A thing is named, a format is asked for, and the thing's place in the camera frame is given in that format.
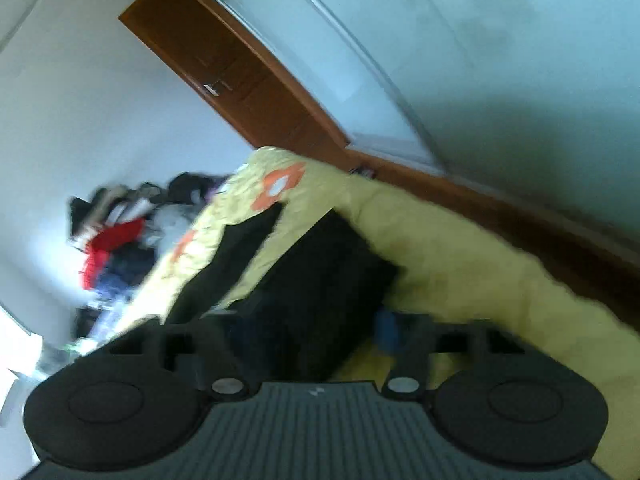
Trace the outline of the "pile of folded clothes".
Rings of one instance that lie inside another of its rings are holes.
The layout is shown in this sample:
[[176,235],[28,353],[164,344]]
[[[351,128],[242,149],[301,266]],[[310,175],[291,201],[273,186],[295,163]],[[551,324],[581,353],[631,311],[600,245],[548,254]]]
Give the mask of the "pile of folded clothes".
[[112,252],[93,289],[86,290],[90,299],[77,310],[72,341],[102,342],[110,338],[157,260],[178,247],[228,179],[226,174],[183,172],[166,185],[143,182],[135,188],[102,186],[88,200],[74,196],[68,201],[68,241],[84,257],[80,284],[89,240],[109,226],[137,218],[145,220],[139,238]]

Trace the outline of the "brown wooden door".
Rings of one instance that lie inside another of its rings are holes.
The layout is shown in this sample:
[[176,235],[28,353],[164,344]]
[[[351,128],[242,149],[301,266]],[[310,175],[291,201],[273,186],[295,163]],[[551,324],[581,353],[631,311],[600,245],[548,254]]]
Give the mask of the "brown wooden door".
[[347,171],[334,123],[213,0],[134,0],[120,21],[253,148],[284,148]]

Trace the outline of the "white wardrobe with flower decals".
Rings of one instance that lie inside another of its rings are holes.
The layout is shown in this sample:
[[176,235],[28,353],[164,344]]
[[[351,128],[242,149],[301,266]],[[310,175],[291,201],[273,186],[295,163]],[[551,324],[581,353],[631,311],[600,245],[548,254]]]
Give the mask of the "white wardrobe with flower decals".
[[639,235],[639,0],[215,0],[386,155]]

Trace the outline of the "red jacket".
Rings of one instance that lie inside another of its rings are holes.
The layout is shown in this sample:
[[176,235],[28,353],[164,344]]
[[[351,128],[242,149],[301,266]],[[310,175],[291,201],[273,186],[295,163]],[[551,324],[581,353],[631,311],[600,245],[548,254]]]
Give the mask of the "red jacket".
[[96,278],[107,264],[112,252],[132,243],[143,232],[145,220],[136,220],[115,224],[102,229],[85,246],[87,259],[81,271],[81,285],[85,290],[93,289]]

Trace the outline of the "yellow carrot-print bedspread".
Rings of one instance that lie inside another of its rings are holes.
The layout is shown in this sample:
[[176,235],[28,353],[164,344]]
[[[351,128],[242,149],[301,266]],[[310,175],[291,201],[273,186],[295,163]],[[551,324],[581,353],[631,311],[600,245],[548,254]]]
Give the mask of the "yellow carrot-print bedspread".
[[574,294],[541,262],[452,211],[389,184],[346,174],[280,148],[260,148],[232,174],[172,252],[154,266],[116,324],[164,318],[180,289],[213,258],[222,231],[275,202],[274,232],[230,292],[246,296],[322,214],[336,210],[401,267],[390,304],[441,321],[488,320],[593,383],[608,404],[594,460],[615,479],[639,474],[639,335],[604,304]]

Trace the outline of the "black pants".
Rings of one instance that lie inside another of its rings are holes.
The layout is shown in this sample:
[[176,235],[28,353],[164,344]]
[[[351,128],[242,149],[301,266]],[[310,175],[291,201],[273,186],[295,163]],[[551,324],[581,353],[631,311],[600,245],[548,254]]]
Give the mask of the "black pants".
[[[226,226],[212,260],[181,289],[169,325],[209,316],[273,239],[277,203]],[[337,211],[328,211],[219,318],[228,348],[255,382],[326,382],[372,338],[400,270]]]

